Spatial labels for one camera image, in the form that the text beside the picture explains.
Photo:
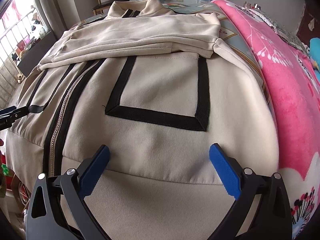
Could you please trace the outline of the pink floral fleece blanket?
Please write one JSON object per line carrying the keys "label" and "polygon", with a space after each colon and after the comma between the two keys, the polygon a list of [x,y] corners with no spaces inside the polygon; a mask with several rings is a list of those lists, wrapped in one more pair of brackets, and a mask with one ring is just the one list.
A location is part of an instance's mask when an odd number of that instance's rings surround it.
{"label": "pink floral fleece blanket", "polygon": [[309,57],[262,11],[215,0],[263,72],[276,115],[279,172],[291,205],[293,239],[319,239],[319,81]]}

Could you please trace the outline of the grey lace cloth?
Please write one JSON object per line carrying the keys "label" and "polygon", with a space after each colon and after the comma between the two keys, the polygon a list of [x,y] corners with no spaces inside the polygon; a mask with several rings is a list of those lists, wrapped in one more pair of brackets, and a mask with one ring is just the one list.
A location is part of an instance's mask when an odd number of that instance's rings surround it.
{"label": "grey lace cloth", "polygon": [[309,47],[304,44],[296,34],[287,29],[281,23],[272,19],[267,13],[265,13],[261,9],[251,9],[246,7],[240,7],[240,9],[243,12],[247,13],[249,16],[254,17],[256,20],[262,20],[263,22],[265,22],[284,42],[309,56]]}

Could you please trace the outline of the blue pillow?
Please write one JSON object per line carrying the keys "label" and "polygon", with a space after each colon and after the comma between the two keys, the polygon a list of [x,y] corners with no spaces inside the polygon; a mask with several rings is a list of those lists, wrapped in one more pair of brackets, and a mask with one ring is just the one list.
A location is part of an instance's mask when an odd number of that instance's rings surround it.
{"label": "blue pillow", "polygon": [[315,71],[317,80],[320,81],[320,38],[315,37],[310,40],[310,60]]}

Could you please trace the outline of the grey curtain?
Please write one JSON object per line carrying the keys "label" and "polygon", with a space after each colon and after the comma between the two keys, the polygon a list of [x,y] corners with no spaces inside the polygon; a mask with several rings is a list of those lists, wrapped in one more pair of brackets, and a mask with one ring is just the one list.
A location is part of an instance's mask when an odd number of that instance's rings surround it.
{"label": "grey curtain", "polygon": [[58,40],[67,30],[58,0],[34,0],[41,21]]}

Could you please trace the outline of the beige zip-up jacket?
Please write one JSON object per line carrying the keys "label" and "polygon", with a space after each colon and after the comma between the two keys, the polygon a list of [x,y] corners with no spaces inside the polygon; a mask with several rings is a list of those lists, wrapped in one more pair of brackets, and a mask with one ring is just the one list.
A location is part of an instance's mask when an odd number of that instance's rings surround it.
{"label": "beige zip-up jacket", "polygon": [[31,190],[106,145],[86,203],[112,239],[207,239],[234,202],[210,146],[265,176],[279,160],[261,73],[219,32],[216,13],[159,0],[65,31],[24,81],[16,105],[31,112],[7,132],[9,167]]}

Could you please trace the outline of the grey-blue patterned bed sheet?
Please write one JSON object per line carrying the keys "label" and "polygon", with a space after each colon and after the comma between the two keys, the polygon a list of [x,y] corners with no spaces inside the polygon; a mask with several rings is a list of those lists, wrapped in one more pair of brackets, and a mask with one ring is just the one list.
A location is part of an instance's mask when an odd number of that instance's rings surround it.
{"label": "grey-blue patterned bed sheet", "polygon": [[[138,7],[149,5],[150,0],[138,0],[138,1],[127,1],[111,2],[107,6],[107,13],[98,14],[92,16],[86,20],[83,20],[72,26],[73,29],[79,29],[81,26],[86,26],[94,22],[102,21],[108,16],[117,17],[123,16],[128,9],[134,11],[142,11]],[[227,14],[215,3],[206,2],[203,4],[196,3],[191,5],[179,4],[179,3],[161,3],[159,0],[151,2],[151,8],[155,12],[151,13],[150,16],[158,15],[193,15],[193,14],[211,14],[216,13],[217,18],[220,21],[220,31],[219,37],[224,40],[224,42],[238,55],[242,58],[248,66],[250,66],[255,71],[255,76],[260,82],[263,89],[268,107],[272,114],[274,120],[276,120],[276,115],[274,112],[273,102],[269,93],[267,82],[262,72],[262,65],[256,60],[253,49],[249,47],[248,43],[245,41],[244,37],[240,34],[238,28],[234,25]]]}

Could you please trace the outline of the dark red wooden door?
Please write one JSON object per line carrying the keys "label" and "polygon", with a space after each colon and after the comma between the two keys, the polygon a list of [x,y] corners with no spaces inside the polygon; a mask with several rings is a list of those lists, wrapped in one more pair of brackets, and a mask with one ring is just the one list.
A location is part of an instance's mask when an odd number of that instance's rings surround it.
{"label": "dark red wooden door", "polygon": [[303,10],[297,37],[308,46],[312,38],[319,38],[319,20],[313,16],[312,10],[307,5]]}

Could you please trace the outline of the metal window railing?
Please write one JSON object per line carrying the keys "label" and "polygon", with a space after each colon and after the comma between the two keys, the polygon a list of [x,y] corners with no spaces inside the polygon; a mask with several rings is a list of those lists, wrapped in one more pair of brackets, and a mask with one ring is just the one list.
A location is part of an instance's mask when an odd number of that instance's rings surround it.
{"label": "metal window railing", "polygon": [[1,32],[1,108],[5,108],[24,75],[18,68],[20,62],[18,43],[32,36],[34,7]]}

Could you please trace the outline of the dark grey cabinet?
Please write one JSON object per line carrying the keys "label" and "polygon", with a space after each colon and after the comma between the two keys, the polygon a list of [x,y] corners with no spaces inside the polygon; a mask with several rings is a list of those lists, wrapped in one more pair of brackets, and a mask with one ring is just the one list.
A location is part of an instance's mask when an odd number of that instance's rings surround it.
{"label": "dark grey cabinet", "polygon": [[23,55],[18,68],[25,77],[30,74],[56,41],[55,35],[50,31]]}

